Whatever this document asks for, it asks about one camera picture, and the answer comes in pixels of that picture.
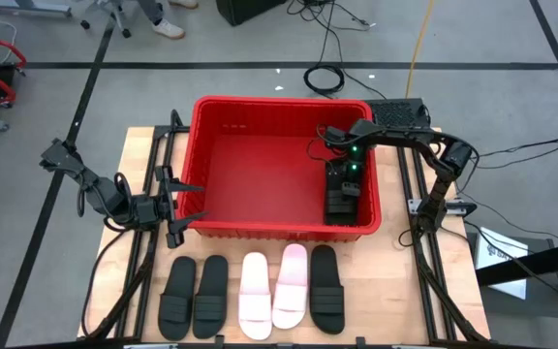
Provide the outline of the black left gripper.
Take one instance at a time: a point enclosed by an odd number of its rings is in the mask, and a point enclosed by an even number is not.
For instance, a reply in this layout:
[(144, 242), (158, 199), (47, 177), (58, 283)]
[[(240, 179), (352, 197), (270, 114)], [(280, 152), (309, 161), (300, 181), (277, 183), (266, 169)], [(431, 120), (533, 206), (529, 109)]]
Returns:
[(158, 180), (158, 193), (154, 196), (142, 195), (136, 200), (136, 214), (140, 228), (150, 228), (166, 222), (168, 248), (177, 248), (184, 243), (183, 232), (188, 226), (207, 215), (207, 211), (198, 212), (186, 217), (176, 218), (177, 201), (173, 197), (175, 192), (198, 192), (204, 188), (181, 182), (175, 178), (171, 166), (155, 168)]

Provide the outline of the red plastic bin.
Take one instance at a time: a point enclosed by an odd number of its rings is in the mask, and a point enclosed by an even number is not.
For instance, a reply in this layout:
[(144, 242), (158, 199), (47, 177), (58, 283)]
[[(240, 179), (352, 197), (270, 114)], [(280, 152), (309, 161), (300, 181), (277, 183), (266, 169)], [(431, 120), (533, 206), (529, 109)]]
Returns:
[(353, 225), (324, 221), (326, 160), (322, 125), (347, 130), (372, 111), (359, 100), (205, 96), (193, 109), (176, 214), (211, 238), (355, 241), (374, 234), (383, 215), (376, 158), (365, 161)]

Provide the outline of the black perforated electronics box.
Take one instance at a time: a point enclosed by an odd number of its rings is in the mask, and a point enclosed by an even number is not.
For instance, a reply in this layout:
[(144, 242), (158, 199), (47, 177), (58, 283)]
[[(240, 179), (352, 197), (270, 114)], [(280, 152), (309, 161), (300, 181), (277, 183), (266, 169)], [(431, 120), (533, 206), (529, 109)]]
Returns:
[(366, 100), (376, 124), (391, 128), (429, 128), (431, 117), (421, 98)]

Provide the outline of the black bar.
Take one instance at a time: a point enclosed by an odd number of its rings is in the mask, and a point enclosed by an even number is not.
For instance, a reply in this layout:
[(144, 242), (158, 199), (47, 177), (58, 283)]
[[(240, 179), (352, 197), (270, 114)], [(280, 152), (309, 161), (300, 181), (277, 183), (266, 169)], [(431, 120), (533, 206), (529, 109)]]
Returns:
[(558, 271), (558, 247), (476, 270), (480, 286), (489, 286)]

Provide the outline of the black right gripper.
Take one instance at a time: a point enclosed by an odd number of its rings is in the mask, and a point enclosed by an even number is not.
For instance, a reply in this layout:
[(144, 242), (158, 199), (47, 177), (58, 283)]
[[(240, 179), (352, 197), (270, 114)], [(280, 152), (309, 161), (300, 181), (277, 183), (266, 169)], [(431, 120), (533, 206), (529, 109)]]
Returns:
[(345, 158), (334, 158), (326, 165), (326, 191), (359, 197), (365, 165)]

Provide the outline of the person's leg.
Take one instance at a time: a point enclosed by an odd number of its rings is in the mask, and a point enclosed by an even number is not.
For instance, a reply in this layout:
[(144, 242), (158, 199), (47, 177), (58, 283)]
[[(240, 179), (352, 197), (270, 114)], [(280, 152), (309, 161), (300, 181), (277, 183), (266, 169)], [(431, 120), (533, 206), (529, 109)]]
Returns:
[(157, 0), (137, 0), (140, 8), (153, 25), (158, 25), (164, 18), (163, 6)]

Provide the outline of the white printed paper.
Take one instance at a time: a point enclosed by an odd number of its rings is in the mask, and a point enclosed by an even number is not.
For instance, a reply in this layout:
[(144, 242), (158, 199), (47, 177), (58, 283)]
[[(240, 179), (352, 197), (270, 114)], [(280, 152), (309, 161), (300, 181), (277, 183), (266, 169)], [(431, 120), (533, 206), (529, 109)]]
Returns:
[[(526, 257), (529, 253), (527, 244), (507, 238), (484, 227), (480, 227), (477, 234), (476, 248), (475, 267), (477, 270), (510, 261), (512, 257)], [(491, 288), (523, 301), (526, 299), (526, 280), (494, 284), (491, 285)]]

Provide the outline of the black case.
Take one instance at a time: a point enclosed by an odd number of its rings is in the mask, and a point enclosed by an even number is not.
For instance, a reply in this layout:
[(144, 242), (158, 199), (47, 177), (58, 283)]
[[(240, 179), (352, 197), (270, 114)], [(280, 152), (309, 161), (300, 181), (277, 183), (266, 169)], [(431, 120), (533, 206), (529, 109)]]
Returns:
[(219, 14), (231, 25), (237, 26), (287, 0), (215, 0)]

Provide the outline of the black slide sandal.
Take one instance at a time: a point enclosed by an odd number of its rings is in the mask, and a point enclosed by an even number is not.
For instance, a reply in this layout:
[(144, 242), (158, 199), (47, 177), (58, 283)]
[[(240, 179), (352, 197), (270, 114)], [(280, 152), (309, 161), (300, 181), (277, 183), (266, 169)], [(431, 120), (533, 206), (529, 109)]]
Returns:
[(360, 196), (350, 197), (339, 192), (327, 192), (325, 166), (324, 221), (327, 225), (354, 226), (357, 223), (359, 198)]
[(158, 315), (160, 333), (168, 340), (181, 340), (189, 331), (195, 278), (194, 259), (180, 256), (174, 260), (166, 287), (160, 297)]
[(345, 328), (344, 288), (340, 282), (337, 257), (332, 247), (312, 250), (309, 281), (309, 312), (324, 333), (339, 334)]
[(198, 292), (194, 297), (193, 335), (211, 338), (227, 318), (229, 264), (221, 255), (209, 256), (203, 265)]

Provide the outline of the grey cart top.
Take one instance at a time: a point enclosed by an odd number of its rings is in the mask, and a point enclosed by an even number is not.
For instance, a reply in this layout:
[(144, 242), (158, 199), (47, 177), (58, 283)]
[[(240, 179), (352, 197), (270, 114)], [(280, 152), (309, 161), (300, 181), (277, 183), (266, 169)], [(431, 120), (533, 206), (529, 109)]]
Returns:
[[(473, 259), (476, 261), (477, 233), (468, 233), (468, 239), (473, 248)], [(551, 248), (552, 243), (545, 239), (513, 238), (528, 245), (533, 252), (542, 252)], [(558, 286), (558, 272), (540, 275), (548, 283)], [(489, 286), (480, 287), (480, 295), (486, 312), (527, 316), (558, 318), (558, 296), (535, 278), (530, 278), (526, 284), (526, 299), (522, 300), (495, 290)]]

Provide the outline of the pink slide sandal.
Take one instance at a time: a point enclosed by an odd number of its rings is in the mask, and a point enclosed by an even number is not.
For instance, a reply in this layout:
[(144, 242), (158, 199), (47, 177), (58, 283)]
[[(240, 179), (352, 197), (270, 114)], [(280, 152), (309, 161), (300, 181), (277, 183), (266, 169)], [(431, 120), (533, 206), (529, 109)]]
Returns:
[(308, 256), (306, 248), (289, 244), (283, 252), (275, 284), (271, 319), (282, 330), (294, 328), (303, 319), (308, 299)]
[(268, 264), (264, 254), (248, 253), (242, 262), (238, 323), (251, 339), (265, 340), (272, 331)]

